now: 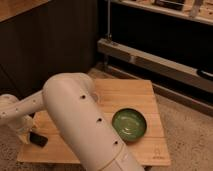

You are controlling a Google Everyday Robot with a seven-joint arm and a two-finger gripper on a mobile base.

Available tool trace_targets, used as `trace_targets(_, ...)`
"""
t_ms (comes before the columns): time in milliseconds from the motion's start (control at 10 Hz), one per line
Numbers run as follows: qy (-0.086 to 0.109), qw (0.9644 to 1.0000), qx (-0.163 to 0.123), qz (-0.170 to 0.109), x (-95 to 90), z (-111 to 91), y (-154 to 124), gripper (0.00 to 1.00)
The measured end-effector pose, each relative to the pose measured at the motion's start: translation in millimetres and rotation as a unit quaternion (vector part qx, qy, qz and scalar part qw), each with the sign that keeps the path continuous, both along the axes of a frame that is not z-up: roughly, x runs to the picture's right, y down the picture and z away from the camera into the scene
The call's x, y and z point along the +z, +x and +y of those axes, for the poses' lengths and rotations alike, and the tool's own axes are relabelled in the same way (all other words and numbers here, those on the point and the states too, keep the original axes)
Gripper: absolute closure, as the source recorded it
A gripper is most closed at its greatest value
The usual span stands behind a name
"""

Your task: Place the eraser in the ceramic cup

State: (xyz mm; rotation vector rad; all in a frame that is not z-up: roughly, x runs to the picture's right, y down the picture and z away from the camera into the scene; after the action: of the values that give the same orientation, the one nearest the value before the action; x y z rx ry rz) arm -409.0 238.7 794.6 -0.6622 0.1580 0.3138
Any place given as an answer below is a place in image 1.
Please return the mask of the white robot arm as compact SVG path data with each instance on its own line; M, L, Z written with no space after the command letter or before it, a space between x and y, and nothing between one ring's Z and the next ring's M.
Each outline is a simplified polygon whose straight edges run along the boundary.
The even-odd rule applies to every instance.
M105 119L94 94L88 75L56 74L40 91L0 107L0 125L44 109L86 171L145 171Z

